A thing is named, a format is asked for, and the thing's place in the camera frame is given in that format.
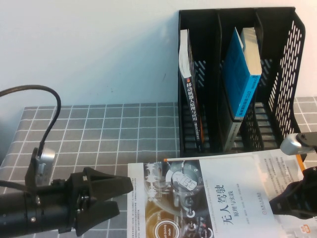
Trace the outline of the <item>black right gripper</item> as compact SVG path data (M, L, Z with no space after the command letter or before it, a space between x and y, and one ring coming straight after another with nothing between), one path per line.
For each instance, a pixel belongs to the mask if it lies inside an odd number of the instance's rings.
M269 204L275 215L290 215L302 220L317 215L317 168L303 171L301 181L289 184Z

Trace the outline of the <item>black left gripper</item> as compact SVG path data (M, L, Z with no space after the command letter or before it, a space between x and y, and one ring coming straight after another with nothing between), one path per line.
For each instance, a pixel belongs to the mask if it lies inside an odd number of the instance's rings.
M132 190L131 178L105 174L89 167L72 173L67 180L56 179L51 185L39 186L39 232L66 233L75 229L76 235L81 236L119 215L117 202L107 200ZM91 207L78 214L78 204Z

